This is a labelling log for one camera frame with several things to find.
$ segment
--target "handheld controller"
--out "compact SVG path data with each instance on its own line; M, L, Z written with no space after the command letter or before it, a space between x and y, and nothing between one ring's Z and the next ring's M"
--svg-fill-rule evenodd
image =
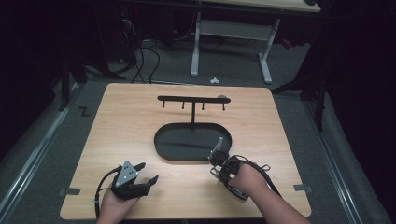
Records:
M139 163L136 166L133 166L129 161L125 161L123 166L119 166L116 169L110 171L107 175L104 176L102 181L100 182L98 189L95 194L95 212L96 217L99 217L100 209L99 209L99 191L102 190L102 184L105 179L114 173L117 173L114 176L113 183L111 184L111 191L120 199L129 200L132 198L139 198L143 196L148 196L151 186L157 183L158 176L154 176L151 178L148 183L145 184L135 184L137 177L139 176L139 171L145 168L146 164L144 162Z
M265 178L268 187L280 196L280 193L279 191L277 191L275 185L271 181L270 176L266 173L266 171L269 171L271 169L269 165L264 165L263 167L260 167L259 165L252 161L249 161L245 157L237 155L231 156L229 158L228 152L224 152L221 150L221 144L222 138L219 139L215 148L210 151L208 159L210 161L210 164L213 165L210 173L215 176L219 181L221 181L227 190L229 190L233 195L242 200L248 199L248 195L246 193L241 192L238 189L228 185L228 181L238 174L240 163L245 163L255 168Z

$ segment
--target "wooden table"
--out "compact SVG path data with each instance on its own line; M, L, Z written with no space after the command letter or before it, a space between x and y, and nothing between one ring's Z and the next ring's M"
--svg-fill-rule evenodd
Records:
M159 175L149 196L142 198L128 218L225 218L261 217L255 204L233 196L209 170L208 161L167 161L154 147L154 134L164 124L190 122L191 104L163 103L158 95L218 97L225 105L197 106L195 122L225 127L233 138L230 155L243 155L268 172L283 198L309 216L311 208L301 185L294 158L271 92L264 88L110 84L106 88L90 135L81 154L70 188L79 195L66 195L61 210L65 219L94 219L93 197L102 177L125 160L146 163L135 183ZM112 176L104 186L108 186Z

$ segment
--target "human hand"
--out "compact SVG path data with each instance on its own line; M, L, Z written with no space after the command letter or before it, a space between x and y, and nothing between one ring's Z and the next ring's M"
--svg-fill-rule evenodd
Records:
M102 200L100 216L97 224L118 224L122 222L128 211L139 201L140 198L134 198L124 201L119 199L111 189L108 189Z
M255 190L269 189L267 181L256 169L248 164L241 163L238 174L228 181L228 185L247 195L252 195Z

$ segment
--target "cable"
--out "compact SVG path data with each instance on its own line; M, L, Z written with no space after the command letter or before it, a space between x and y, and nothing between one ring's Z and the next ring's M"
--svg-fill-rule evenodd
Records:
M187 31L187 33L184 34L181 38L174 39L174 41L178 41L178 40L182 40L182 39L185 39L185 38L189 38L189 37L191 37L191 36L194 36L194 35L190 35L190 32L191 32L191 30L192 30L192 26L194 25L196 14L197 14L197 13L194 12L194 14L192 15L192 21L191 21L191 25L190 25L189 31Z
M108 172L103 178L102 178L102 180L100 181L100 183L99 183L99 185L98 185L98 188L97 188L97 190L96 190L96 194L95 194L95 213L96 213L96 218L99 218L99 215L100 215L100 208L99 208L99 192L101 191L101 190L103 190L103 189L101 189L101 187L102 187L102 185L103 185L103 182L105 182L105 180L106 180L106 178L108 177L108 176L110 176L110 175L112 175L112 174L114 174L114 173L119 173L120 171L121 171L121 169L122 169L122 166L119 166L119 167L117 167L117 168L115 168L115 169L113 169L112 171L110 171L110 172Z
M119 70L116 70L116 71L114 71L114 72L112 72L112 73L114 73L114 74L121 74L121 73L124 73L124 72L130 70L131 68L133 68L133 67L135 66L135 63L136 63L136 61L135 61L134 56L133 56L132 59L128 62L128 64L127 64L125 67L123 67L123 68L121 68L121 69L119 69ZM98 72L92 71L92 70L91 70L90 68L88 68L87 66L85 66L84 69L85 69L85 71L86 71L87 73L92 74L92 75L96 75L96 76L103 76L103 75L104 75L103 73L98 73Z
M214 50L214 49L219 49L222 45L223 45L223 43L224 43L224 38L222 37L222 36L219 36L219 44L217 45L217 46L215 46L214 48L207 48L207 47L204 47L203 45L199 45L202 49L210 49L210 50Z
M247 44L253 44L253 43L257 42L257 40L248 39L248 40L245 40L246 42L239 43L237 41L232 41L230 39L235 39L235 38L231 38L231 37L225 38L224 42L229 43L229 44L234 44L234 45L247 45Z
M151 83L152 75L154 74L155 70L157 70L158 66L160 65L160 55L157 52L155 52L154 50L152 50L152 49L146 49L146 50L149 50L149 51L155 53L157 55L157 58L158 58L157 64L155 65L154 69L152 70L152 72L148 76L148 83L152 84Z
M179 46L182 46L182 47L191 46L191 45L194 44L194 41L193 40L189 40L189 38L192 38L192 37L195 37L195 35L190 35L190 36L185 37L184 39L179 39L178 41L175 41L174 43L176 45L179 45Z
M144 57L144 55L143 55L143 50L142 50L142 48L141 48L141 45L140 45L140 55L142 56L142 64L140 65L140 67L139 66L137 66L137 63L136 63L136 68L137 68L137 72L136 72L136 74L134 75L134 78L132 79L132 81L131 81L131 83L134 83L134 81L136 80L136 78L137 78L137 76L140 76L141 78L142 78L142 84L144 84L144 83L146 83L145 82L145 79L143 79L143 76L142 76L142 74L140 73L140 70L143 68L143 65L145 64L145 57Z
M156 40L156 39L143 40L143 41L142 41L142 44L143 44L143 42L150 42L150 41L154 41L155 44L154 44L153 46L150 46L150 47L143 47L143 49L152 49L152 48L154 48L155 46L157 46L158 40Z

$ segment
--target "black stand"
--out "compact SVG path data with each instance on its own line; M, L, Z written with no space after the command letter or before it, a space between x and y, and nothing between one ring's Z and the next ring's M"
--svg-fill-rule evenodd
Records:
M195 122L196 103L228 104L231 100L225 96L218 98L158 96L159 101L182 102L182 109L186 102L191 103L191 123L169 123L163 125L154 136L154 145L157 153L169 161L207 161L220 138L223 139L221 151L228 152L231 148L230 133L216 123Z

